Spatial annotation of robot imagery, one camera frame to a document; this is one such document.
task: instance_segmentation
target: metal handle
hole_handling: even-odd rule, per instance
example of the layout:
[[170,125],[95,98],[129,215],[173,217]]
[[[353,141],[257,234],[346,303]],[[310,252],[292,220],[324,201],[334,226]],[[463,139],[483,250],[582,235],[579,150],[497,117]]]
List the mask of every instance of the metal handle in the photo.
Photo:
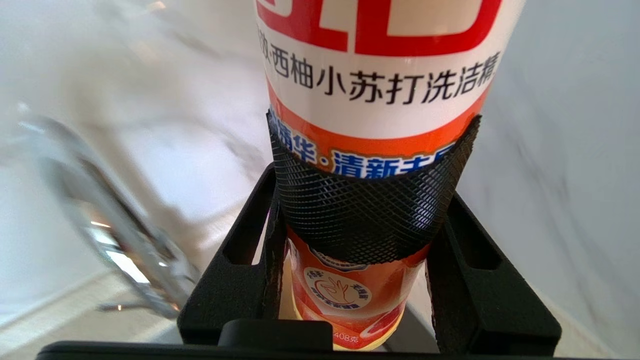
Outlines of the metal handle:
[[141,220],[79,136],[42,117],[24,127],[33,137],[29,144],[40,173],[64,213],[140,295],[138,307],[177,317],[199,278],[197,269],[164,232]]

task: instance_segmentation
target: red lettering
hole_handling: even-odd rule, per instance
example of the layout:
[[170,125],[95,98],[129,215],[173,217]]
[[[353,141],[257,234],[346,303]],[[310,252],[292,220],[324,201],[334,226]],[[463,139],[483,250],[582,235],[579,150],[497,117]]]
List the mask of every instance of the red lettering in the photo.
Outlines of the red lettering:
[[347,33],[320,27],[322,4],[323,0],[292,0],[291,13],[284,17],[256,0],[258,16],[271,29],[308,44],[347,51]]
[[391,0],[360,0],[355,52],[381,56],[429,56],[473,49],[489,34],[501,2],[502,0],[483,0],[476,21],[463,33],[395,37],[387,35]]

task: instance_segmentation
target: circular logo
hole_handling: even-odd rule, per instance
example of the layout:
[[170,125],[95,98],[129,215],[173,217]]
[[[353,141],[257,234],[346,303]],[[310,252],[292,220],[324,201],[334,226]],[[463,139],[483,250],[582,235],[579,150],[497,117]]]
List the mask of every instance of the circular logo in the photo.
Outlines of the circular logo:
[[341,272],[362,271],[369,267],[369,265],[351,264],[345,261],[336,260],[327,255],[324,255],[321,252],[315,251],[310,246],[308,248],[309,251],[311,251],[311,253],[315,255],[324,266],[340,270]]
[[371,301],[371,291],[355,280],[318,268],[305,268],[304,274],[309,290],[335,309],[360,309]]

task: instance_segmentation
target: marble wall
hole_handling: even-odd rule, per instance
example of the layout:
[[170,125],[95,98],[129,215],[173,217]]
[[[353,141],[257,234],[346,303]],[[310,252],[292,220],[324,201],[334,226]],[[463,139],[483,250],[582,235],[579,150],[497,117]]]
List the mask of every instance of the marble wall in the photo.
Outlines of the marble wall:
[[[525,278],[627,357],[640,354],[639,12],[530,0],[459,186]],[[206,240],[201,225],[270,161],[250,0],[6,1],[0,33],[0,323],[104,271],[22,154],[27,108],[87,138],[179,241]]]
[[530,0],[459,191],[524,277],[640,354],[640,2]]

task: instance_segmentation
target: black plastic bracket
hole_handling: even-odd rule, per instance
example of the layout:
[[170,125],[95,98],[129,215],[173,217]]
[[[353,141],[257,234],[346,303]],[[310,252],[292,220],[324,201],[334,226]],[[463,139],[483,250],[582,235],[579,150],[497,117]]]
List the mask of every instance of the black plastic bracket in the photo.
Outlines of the black plastic bracket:
[[560,324],[459,195],[427,270],[441,353],[553,355]]
[[[178,328],[185,344],[216,345],[231,320],[278,318],[286,228],[275,185],[270,165],[180,312]],[[267,216],[260,261],[252,265]]]
[[333,350],[332,334],[328,322],[238,319],[224,326],[218,346],[326,352]]
[[[251,265],[267,215],[262,257]],[[277,319],[285,251],[270,165],[178,317],[183,341],[216,345],[229,321]],[[553,354],[560,325],[458,195],[432,243],[427,269],[442,353]]]

